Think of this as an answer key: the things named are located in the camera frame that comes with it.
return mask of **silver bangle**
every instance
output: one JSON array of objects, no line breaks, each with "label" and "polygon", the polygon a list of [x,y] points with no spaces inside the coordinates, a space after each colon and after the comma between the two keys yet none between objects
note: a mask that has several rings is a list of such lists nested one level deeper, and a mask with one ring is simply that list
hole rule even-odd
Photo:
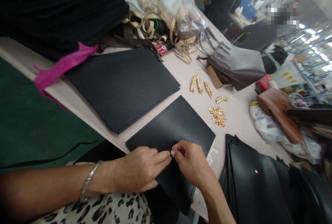
[{"label": "silver bangle", "polygon": [[94,171],[97,169],[97,167],[101,164],[102,161],[98,161],[95,166],[92,168],[89,176],[85,179],[85,182],[84,182],[84,185],[83,185],[83,189],[82,189],[82,192],[81,192],[81,196],[80,196],[80,202],[83,203],[87,200],[87,198],[84,198],[85,196],[85,192],[86,192],[86,189],[87,189],[87,185],[89,184],[91,178],[92,178],[92,175],[94,173]]}]

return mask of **red leather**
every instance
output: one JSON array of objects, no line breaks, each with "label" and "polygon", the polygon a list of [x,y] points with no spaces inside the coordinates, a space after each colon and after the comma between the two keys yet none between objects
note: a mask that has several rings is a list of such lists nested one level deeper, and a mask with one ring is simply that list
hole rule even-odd
[{"label": "red leather", "polygon": [[284,112],[286,109],[291,108],[286,93],[275,88],[270,88],[261,93],[257,99],[263,111],[273,116],[291,143],[298,144],[302,142],[303,137],[299,127]]}]

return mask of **person's right hand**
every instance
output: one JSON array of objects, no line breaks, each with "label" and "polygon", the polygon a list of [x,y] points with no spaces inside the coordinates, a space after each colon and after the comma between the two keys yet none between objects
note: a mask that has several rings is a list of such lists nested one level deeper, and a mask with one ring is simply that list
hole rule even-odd
[{"label": "person's right hand", "polygon": [[113,160],[113,188],[117,192],[144,192],[158,186],[155,178],[171,162],[169,151],[138,147],[128,155]]},{"label": "person's right hand", "polygon": [[184,177],[199,189],[207,181],[216,179],[201,146],[181,140],[172,147],[172,151]]}]

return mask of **white table surface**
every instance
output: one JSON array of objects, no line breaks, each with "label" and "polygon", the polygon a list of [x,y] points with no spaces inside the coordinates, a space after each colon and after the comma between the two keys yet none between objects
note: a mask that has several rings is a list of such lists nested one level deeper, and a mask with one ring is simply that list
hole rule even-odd
[{"label": "white table surface", "polygon": [[[217,38],[227,41],[210,22],[209,26]],[[121,50],[125,49],[108,48],[105,52],[109,53]],[[125,146],[125,142],[170,105],[176,98],[182,95],[216,134],[213,146],[218,153],[214,155],[211,167],[218,178],[221,175],[225,161],[225,134],[237,135],[243,142],[255,148],[261,154],[268,155],[274,159],[278,156],[284,159],[286,163],[292,162],[292,159],[283,148],[275,143],[268,144],[255,130],[249,115],[249,104],[252,100],[257,99],[254,86],[251,85],[239,92],[230,86],[216,89],[205,72],[205,62],[200,62],[195,59],[198,55],[202,54],[199,51],[192,53],[193,62],[190,65],[178,59],[173,52],[163,57],[163,64],[181,84],[180,90],[165,99],[118,136],[107,128],[95,111],[86,103],[66,78],[62,77],[57,79],[51,86],[46,88],[46,91],[100,133],[105,139],[126,153],[129,151]],[[29,48],[6,37],[0,37],[0,57],[9,62],[30,80],[34,80],[37,75],[37,71],[33,68],[33,65],[36,65],[40,69],[48,69],[53,65],[52,62]],[[203,94],[199,94],[198,90],[196,90],[195,93],[190,92],[191,79],[196,74],[200,75],[202,84],[206,81],[210,83],[214,99],[223,95],[229,97],[230,101],[222,101],[217,105],[215,100],[210,99],[206,91],[204,91]],[[209,108],[216,106],[226,110],[227,121],[224,129],[219,128],[211,119]],[[208,219],[206,205],[198,189],[195,191],[191,208],[206,220]]]}]

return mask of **leopard print pants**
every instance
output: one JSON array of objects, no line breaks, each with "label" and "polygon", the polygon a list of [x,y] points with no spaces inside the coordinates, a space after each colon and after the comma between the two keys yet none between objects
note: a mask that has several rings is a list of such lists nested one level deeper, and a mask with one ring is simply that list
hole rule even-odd
[{"label": "leopard print pants", "polygon": [[152,224],[151,211],[142,193],[112,193],[71,203],[34,224]]}]

